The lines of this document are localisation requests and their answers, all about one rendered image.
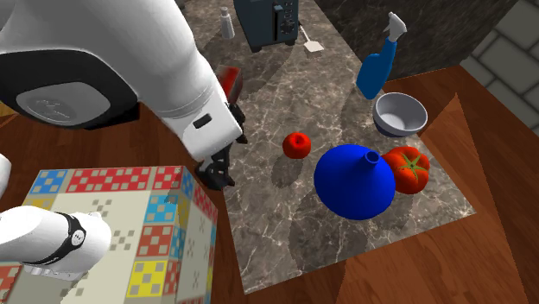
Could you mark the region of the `red apple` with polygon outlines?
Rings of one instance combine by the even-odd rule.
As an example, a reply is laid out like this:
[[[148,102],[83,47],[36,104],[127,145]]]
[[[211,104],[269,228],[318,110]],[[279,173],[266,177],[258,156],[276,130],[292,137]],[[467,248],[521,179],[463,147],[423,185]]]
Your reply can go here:
[[[282,150],[290,159],[303,159],[311,151],[311,141],[306,134],[293,132],[284,138]]]

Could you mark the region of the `red cup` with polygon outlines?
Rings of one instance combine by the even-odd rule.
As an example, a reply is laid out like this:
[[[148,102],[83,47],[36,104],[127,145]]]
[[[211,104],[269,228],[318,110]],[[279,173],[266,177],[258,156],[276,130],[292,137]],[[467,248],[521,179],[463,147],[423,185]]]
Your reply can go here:
[[[243,76],[241,69],[235,66],[219,65],[215,69],[221,87],[230,104],[235,104],[243,88]]]

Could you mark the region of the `patterned robot stand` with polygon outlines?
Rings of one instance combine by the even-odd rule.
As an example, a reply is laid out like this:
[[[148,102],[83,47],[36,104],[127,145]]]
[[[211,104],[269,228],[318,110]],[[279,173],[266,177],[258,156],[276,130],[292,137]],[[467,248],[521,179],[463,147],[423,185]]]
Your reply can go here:
[[[111,244],[72,282],[0,263],[0,304],[211,304],[218,210],[186,167],[42,170],[24,202],[97,212]]]

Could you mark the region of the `blue vase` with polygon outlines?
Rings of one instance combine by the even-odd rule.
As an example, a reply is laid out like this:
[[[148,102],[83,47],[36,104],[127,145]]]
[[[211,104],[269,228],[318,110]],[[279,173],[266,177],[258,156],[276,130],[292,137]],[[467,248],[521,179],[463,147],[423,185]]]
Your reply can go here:
[[[388,163],[377,151],[355,144],[329,149],[319,159],[314,187],[329,210],[352,220],[371,219],[384,212],[396,192]]]

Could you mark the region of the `grey shaker bottle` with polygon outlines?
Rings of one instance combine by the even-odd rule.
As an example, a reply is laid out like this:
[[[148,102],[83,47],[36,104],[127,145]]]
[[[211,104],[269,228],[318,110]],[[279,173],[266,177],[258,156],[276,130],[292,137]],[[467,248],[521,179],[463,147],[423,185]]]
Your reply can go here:
[[[227,7],[220,8],[220,24],[222,37],[226,40],[232,39],[235,36],[235,31]]]

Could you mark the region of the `dark blue toaster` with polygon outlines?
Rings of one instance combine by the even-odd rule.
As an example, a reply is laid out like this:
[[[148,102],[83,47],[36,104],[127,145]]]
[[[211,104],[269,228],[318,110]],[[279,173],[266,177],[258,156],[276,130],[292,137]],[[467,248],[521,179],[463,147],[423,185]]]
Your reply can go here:
[[[252,53],[298,36],[299,0],[233,0],[234,9]]]

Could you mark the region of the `white spatula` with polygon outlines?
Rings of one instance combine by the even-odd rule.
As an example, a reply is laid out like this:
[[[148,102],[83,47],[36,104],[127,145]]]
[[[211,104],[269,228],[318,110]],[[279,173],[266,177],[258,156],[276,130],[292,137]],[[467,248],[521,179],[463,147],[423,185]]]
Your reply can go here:
[[[306,48],[308,52],[318,53],[324,50],[324,47],[318,41],[313,41],[309,38],[308,33],[306,32],[306,30],[300,23],[298,23],[298,27],[302,36],[305,39],[305,43],[303,44],[303,46]]]

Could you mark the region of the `blue spray bottle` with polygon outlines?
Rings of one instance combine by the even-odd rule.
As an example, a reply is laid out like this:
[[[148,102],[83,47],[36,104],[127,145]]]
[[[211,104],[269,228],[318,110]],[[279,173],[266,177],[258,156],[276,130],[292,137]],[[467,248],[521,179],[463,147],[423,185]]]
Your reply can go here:
[[[374,99],[387,81],[396,55],[398,38],[408,31],[405,22],[395,13],[388,14],[384,46],[378,54],[369,54],[362,62],[356,85],[366,99]]]

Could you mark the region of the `white bowl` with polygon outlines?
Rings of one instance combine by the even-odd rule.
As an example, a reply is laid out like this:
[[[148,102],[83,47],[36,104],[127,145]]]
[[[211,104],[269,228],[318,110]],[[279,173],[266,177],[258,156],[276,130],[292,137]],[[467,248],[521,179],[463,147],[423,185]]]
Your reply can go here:
[[[372,116],[377,130],[388,137],[405,137],[425,127],[428,112],[416,98],[401,92],[388,92],[374,103]]]

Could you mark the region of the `red tomato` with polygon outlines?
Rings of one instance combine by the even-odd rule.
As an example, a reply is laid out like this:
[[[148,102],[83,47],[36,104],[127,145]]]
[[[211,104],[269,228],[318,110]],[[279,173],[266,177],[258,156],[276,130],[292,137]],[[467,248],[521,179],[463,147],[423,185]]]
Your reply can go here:
[[[427,185],[429,160],[417,148],[395,147],[382,155],[382,158],[393,172],[396,190],[399,193],[419,193]]]

